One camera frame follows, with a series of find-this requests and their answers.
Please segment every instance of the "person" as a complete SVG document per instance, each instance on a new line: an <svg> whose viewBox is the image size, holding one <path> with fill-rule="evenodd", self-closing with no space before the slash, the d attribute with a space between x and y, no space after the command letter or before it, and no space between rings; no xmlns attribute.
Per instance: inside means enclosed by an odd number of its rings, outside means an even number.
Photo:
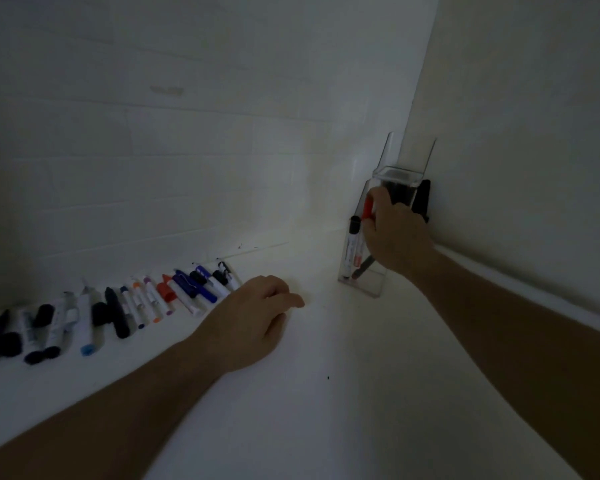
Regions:
<svg viewBox="0 0 600 480"><path fill-rule="evenodd" d="M506 291L437 252L420 216L370 191L371 254L412 281L513 409L586 480L600 479L600 333ZM268 355L302 297L258 276L191 336L0 447L0 479L139 479L222 375ZM89 451L89 461L84 452Z"/></svg>

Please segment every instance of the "light blue marker end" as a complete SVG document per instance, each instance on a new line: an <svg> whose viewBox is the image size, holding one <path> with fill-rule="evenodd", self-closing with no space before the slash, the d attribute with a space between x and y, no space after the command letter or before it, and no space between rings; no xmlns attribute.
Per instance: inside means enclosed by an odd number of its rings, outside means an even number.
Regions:
<svg viewBox="0 0 600 480"><path fill-rule="evenodd" d="M83 345L82 347L80 347L80 353L83 357L88 357L94 352L96 352L96 347L93 344Z"/></svg>

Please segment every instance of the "person's right arm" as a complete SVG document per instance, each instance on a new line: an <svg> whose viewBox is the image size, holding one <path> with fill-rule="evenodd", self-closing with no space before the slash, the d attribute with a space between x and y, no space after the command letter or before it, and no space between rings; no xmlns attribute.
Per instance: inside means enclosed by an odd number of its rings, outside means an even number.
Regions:
<svg viewBox="0 0 600 480"><path fill-rule="evenodd" d="M369 192L368 248L428 298L488 380L586 480L600 479L600 332L536 305L437 252L421 216Z"/></svg>

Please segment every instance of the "transparent plastic organizer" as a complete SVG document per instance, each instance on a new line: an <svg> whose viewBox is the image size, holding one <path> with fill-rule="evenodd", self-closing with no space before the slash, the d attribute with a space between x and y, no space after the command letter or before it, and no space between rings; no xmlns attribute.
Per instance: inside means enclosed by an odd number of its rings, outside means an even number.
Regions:
<svg viewBox="0 0 600 480"><path fill-rule="evenodd" d="M371 256L362 233L361 218L369 189L384 186L389 190L392 202L401 201L411 206L422 174L394 166L376 169L365 183L356 213L349 221L344 241L338 281L356 288L374 298L382 294L386 268Z"/></svg>

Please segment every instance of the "white wall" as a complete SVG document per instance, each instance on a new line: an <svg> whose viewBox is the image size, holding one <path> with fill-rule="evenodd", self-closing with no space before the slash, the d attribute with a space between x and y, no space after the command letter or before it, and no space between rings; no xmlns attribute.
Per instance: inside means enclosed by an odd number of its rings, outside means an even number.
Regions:
<svg viewBox="0 0 600 480"><path fill-rule="evenodd" d="M401 162L440 243L600 313L600 0L440 0Z"/></svg>
<svg viewBox="0 0 600 480"><path fill-rule="evenodd" d="M0 0L0 306L336 228L437 0Z"/></svg>

